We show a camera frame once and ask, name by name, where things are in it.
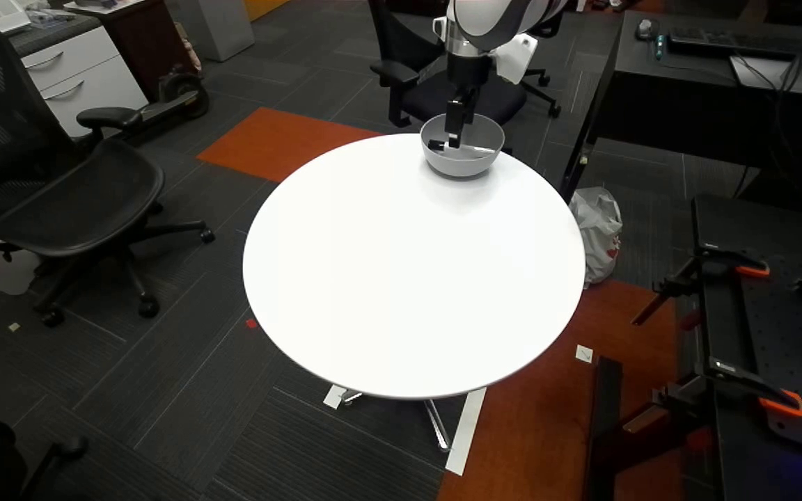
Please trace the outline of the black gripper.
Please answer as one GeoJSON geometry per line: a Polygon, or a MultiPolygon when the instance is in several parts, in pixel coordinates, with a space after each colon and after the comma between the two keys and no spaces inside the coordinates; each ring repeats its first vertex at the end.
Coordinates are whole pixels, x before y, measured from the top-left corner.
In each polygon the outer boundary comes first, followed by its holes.
{"type": "Polygon", "coordinates": [[[487,81],[487,61],[450,57],[447,81],[453,85],[453,97],[447,100],[447,108],[446,108],[446,135],[460,136],[460,145],[461,145],[465,132],[469,129],[469,121],[472,121],[472,113],[468,103],[487,81]]]}

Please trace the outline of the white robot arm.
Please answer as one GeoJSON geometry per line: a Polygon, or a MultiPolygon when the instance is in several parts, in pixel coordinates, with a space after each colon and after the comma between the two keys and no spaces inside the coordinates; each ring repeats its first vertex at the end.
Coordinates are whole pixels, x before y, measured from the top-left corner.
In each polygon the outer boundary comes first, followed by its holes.
{"type": "Polygon", "coordinates": [[[507,85],[524,81],[536,54],[532,29],[565,6],[568,0],[447,0],[446,15],[430,19],[430,35],[446,44],[446,72],[453,86],[446,107],[450,149],[461,143],[482,86],[492,76],[507,85]]]}

